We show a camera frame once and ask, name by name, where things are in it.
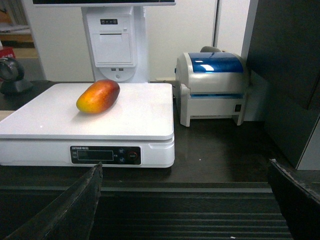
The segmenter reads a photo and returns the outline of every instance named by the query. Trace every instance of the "lcd display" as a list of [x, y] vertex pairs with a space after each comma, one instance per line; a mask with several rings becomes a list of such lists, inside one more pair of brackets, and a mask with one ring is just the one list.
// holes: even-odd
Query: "lcd display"
[[113, 161], [114, 152], [111, 150], [78, 150], [78, 160], [92, 160], [92, 161]]

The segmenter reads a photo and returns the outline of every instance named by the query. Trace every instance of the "blue printer lid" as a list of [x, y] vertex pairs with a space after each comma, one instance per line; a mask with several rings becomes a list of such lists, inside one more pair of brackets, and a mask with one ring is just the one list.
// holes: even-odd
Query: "blue printer lid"
[[191, 52], [188, 53], [194, 73], [243, 73], [238, 58], [229, 52]]

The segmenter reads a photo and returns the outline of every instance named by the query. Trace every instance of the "receipt printer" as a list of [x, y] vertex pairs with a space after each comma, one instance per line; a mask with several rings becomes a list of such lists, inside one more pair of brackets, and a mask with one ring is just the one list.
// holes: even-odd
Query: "receipt printer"
[[232, 118], [243, 123], [249, 73], [243, 59], [229, 52], [183, 53], [175, 69], [180, 123], [190, 119]]

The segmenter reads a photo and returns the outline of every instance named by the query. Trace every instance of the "monitor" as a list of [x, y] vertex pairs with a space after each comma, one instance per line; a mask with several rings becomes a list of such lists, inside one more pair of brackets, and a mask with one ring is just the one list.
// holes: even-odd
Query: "monitor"
[[175, 5], [175, 0], [33, 0], [36, 7], [121, 7]]

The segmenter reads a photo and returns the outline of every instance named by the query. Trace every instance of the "white wall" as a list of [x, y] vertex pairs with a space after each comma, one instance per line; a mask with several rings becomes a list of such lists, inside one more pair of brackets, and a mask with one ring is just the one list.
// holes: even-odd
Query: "white wall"
[[[45, 78], [93, 81], [81, 8], [22, 2]], [[215, 8], [216, 0], [176, 0], [175, 6], [146, 7], [150, 80], [174, 77], [181, 53], [212, 45]]]
[[250, 0], [220, 0], [215, 46], [241, 56]]
[[217, 0], [146, 7], [150, 79], [175, 77], [177, 58], [213, 45]]

